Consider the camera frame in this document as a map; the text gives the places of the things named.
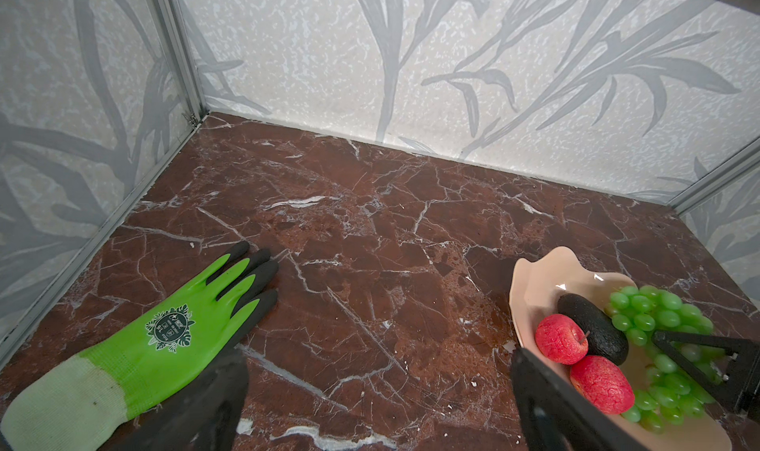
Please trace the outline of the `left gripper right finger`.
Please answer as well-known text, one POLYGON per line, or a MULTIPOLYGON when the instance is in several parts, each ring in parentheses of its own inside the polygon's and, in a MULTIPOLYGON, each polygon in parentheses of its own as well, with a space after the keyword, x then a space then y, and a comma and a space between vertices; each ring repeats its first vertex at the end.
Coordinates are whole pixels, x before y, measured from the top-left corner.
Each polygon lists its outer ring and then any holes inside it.
POLYGON ((522 434, 530 450, 642 450, 530 350, 519 348, 511 366, 522 434))

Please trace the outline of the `green fake grape bunch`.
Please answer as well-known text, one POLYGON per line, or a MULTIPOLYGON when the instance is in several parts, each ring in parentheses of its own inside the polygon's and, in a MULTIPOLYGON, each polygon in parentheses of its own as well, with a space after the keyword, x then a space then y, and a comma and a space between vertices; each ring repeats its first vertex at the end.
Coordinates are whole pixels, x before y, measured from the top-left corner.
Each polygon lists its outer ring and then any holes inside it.
POLYGON ((623 286, 609 296, 605 313, 625 344, 644 354, 635 365, 635 404, 621 416, 652 433, 663 433, 668 425, 683 425, 686 419, 705 415, 714 398, 689 376, 683 364, 695 366, 713 384, 720 383, 716 360, 722 352, 706 345, 671 340, 664 345, 683 358, 670 357, 655 343, 657 332, 708 335, 713 322, 695 305, 675 293, 653 286, 623 286))

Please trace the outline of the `red fake apple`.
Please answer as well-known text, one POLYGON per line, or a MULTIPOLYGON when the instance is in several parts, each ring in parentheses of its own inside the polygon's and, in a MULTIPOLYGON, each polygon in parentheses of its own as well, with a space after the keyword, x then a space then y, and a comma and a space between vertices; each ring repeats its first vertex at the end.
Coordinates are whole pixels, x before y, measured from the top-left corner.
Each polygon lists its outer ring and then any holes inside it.
POLYGON ((545 357, 563 365, 578 363, 589 351, 585 332, 572 318, 562 314, 542 320, 534 333, 534 341, 545 357))
POLYGON ((605 415, 620 415, 635 404, 635 393, 625 374, 609 359, 587 355, 570 369, 576 390, 605 415))

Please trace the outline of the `dark fake avocado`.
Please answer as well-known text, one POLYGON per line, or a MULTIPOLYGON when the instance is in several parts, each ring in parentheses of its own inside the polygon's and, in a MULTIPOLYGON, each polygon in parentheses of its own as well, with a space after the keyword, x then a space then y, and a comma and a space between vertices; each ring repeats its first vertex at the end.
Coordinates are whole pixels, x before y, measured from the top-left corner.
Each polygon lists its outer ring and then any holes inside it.
POLYGON ((629 355, 629 342, 623 332, 617 330, 612 320, 586 298, 572 293, 559 297, 557 310, 572 318, 587 334, 589 354, 602 356, 620 366, 629 355))

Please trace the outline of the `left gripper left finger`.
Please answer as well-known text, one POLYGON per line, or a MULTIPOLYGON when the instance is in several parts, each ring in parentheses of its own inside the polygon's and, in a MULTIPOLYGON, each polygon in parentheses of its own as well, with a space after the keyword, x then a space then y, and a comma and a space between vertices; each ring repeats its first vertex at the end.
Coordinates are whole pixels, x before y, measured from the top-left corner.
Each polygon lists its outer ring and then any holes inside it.
POLYGON ((231 450, 249 391, 243 354, 221 354, 188 386, 168 399, 117 450, 231 450))

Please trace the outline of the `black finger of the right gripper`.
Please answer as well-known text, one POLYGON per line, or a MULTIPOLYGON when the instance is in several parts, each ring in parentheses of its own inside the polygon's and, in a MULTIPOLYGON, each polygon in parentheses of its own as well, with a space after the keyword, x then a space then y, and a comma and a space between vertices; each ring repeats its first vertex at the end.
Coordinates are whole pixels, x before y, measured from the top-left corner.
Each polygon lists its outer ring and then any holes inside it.
POLYGON ((757 341, 657 330, 652 342, 726 411, 758 423, 757 341))

